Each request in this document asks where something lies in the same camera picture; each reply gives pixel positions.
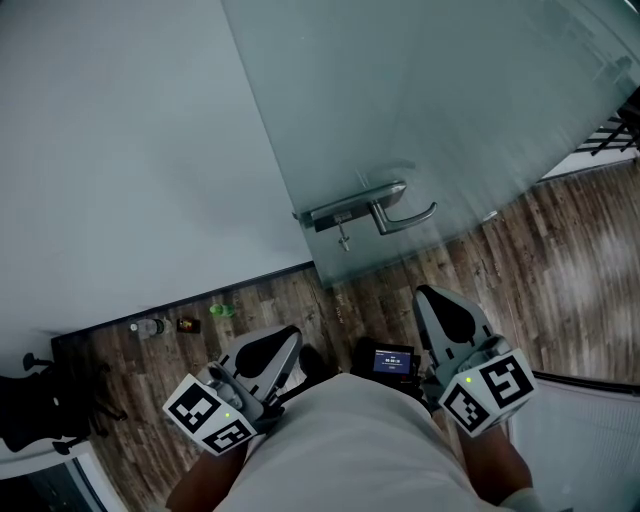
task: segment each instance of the glass door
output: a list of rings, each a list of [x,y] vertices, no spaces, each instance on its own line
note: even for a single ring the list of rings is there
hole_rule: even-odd
[[[624,0],[224,5],[325,285],[472,229],[640,84]]]

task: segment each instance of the office chair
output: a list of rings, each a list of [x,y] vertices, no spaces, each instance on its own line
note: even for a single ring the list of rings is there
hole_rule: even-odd
[[[52,443],[56,452],[68,455],[71,447],[88,439],[91,426],[99,436],[108,434],[98,424],[96,412],[116,421],[127,419],[124,411],[112,411],[94,396],[100,379],[110,371],[108,365],[100,365],[87,381],[74,379],[53,361],[36,359],[31,353],[24,356],[23,366],[25,371],[34,366],[44,370],[20,379],[0,377],[0,438],[12,452],[39,439],[72,437]]]

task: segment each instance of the white sleeve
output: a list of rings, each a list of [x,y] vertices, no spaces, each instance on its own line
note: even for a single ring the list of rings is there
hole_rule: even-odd
[[[514,492],[500,503],[500,507],[514,512],[545,512],[545,508],[542,506],[536,491],[531,488]]]

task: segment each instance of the black shoe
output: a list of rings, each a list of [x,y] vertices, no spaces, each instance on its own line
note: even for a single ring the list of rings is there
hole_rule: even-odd
[[[331,370],[318,352],[311,345],[303,345],[300,350],[300,369],[310,382],[323,382],[333,377]]]

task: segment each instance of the blue screen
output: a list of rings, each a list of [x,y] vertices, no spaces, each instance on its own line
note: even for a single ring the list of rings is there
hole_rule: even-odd
[[[373,361],[374,372],[409,374],[410,370],[410,353],[376,350],[375,359]]]

